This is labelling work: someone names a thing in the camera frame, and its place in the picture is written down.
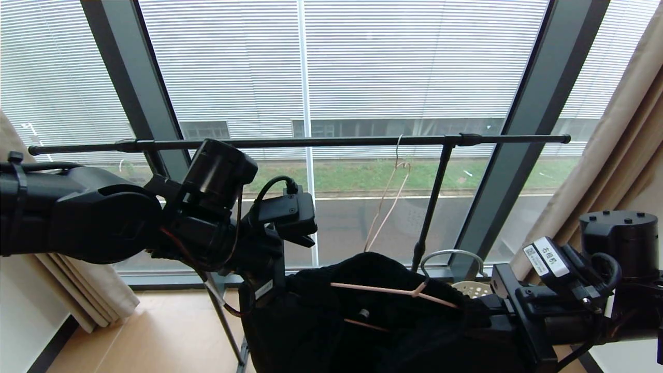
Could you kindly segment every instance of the grass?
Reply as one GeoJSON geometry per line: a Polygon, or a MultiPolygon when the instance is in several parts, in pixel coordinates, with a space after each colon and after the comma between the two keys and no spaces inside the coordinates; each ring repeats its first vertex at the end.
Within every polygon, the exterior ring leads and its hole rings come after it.
{"type": "MultiPolygon", "coordinates": [[[[444,190],[475,189],[479,186],[487,159],[452,159],[442,182],[444,190]]],[[[577,158],[540,159],[534,166],[525,188],[557,188],[569,175],[577,158]]],[[[394,163],[391,160],[366,161],[316,161],[314,176],[316,192],[351,192],[383,190],[387,185],[394,163]]],[[[107,167],[117,172],[115,167],[107,167]]],[[[416,159],[412,161],[412,170],[405,190],[430,190],[438,162],[416,159]]],[[[125,167],[121,176],[135,181],[149,180],[149,168],[125,167]]],[[[399,169],[392,181],[391,189],[397,189],[406,171],[399,169]]],[[[255,194],[272,177],[288,175],[306,187],[306,164],[297,162],[260,162],[258,173],[253,183],[245,187],[245,192],[255,194]]]]}

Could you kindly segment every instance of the road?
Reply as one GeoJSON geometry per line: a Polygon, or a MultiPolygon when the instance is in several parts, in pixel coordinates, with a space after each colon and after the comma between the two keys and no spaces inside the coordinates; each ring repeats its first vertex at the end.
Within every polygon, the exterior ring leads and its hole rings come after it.
{"type": "MultiPolygon", "coordinates": [[[[511,259],[512,250],[520,248],[525,235],[551,196],[551,194],[534,194],[521,196],[517,200],[487,261],[511,259]]],[[[392,203],[393,199],[385,200],[381,216],[384,216],[392,203]]],[[[427,252],[453,248],[471,203],[472,197],[470,196],[440,197],[426,240],[427,252]]],[[[378,204],[379,198],[373,197],[317,199],[316,220],[320,265],[337,263],[363,250],[365,238],[378,204]]],[[[250,205],[250,201],[244,202],[242,211],[248,211],[250,205]]],[[[410,263],[414,243],[419,238],[427,205],[428,197],[399,199],[371,251],[382,253],[402,263],[410,263]]],[[[379,226],[381,219],[382,217],[377,220],[375,229],[379,226]]],[[[286,243],[285,250],[287,266],[311,266],[311,249],[286,243]]],[[[116,266],[119,271],[178,269],[181,267],[180,263],[174,261],[152,260],[145,253],[116,266]]]]}

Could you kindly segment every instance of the horizontal siding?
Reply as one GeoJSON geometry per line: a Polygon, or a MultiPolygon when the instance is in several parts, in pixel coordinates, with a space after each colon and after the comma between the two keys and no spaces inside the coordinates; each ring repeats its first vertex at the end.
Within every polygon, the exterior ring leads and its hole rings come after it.
{"type": "MultiPolygon", "coordinates": [[[[140,4],[179,120],[226,121],[233,138],[292,136],[292,121],[303,120],[295,1],[140,4]]],[[[305,2],[313,120],[505,117],[547,2],[348,4],[305,2]]],[[[601,117],[657,5],[611,2],[561,117],[601,117]]],[[[2,109],[27,145],[133,137],[78,1],[3,1],[1,32],[2,109]]],[[[549,144],[543,155],[579,155],[582,144],[549,144]]],[[[487,157],[492,148],[459,147],[453,156],[487,157]]],[[[303,149],[247,153],[304,157],[303,149]]],[[[392,147],[314,149],[317,159],[392,155],[392,147]]],[[[52,158],[144,161],[125,153],[52,158]]]]}

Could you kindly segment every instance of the wall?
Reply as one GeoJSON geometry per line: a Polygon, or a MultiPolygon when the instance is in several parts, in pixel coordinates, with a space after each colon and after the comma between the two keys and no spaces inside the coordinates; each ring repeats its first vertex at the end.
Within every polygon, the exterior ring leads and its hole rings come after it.
{"type": "Polygon", "coordinates": [[[0,258],[0,372],[26,372],[68,315],[24,258],[0,258]]]}
{"type": "MultiPolygon", "coordinates": [[[[645,211],[658,216],[658,267],[663,268],[663,244],[660,235],[663,232],[663,156],[658,158],[654,178],[629,204],[629,210],[645,211]]],[[[656,363],[656,340],[606,344],[592,348],[590,353],[605,373],[663,372],[663,366],[656,363]]]]}

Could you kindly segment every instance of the beige curtain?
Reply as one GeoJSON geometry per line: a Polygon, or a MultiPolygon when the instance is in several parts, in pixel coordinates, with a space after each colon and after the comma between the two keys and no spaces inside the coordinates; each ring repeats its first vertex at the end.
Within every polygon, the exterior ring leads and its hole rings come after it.
{"type": "MultiPolygon", "coordinates": [[[[663,186],[652,188],[663,172],[662,40],[663,4],[645,30],[580,162],[552,197],[524,244],[549,236],[559,244],[569,242],[579,249],[578,218],[591,211],[636,209],[663,218],[663,186]],[[642,203],[640,195],[651,199],[642,203]]],[[[519,279],[532,269],[522,252],[511,265],[519,279]]]]}
{"type": "MultiPolygon", "coordinates": [[[[2,161],[7,160],[9,151],[20,151],[24,162],[34,162],[9,119],[0,110],[2,161]]],[[[43,278],[89,333],[97,325],[105,327],[121,317],[128,317],[138,305],[136,295],[110,265],[90,264],[59,254],[29,254],[21,259],[34,269],[34,273],[25,275],[43,278]]]]}

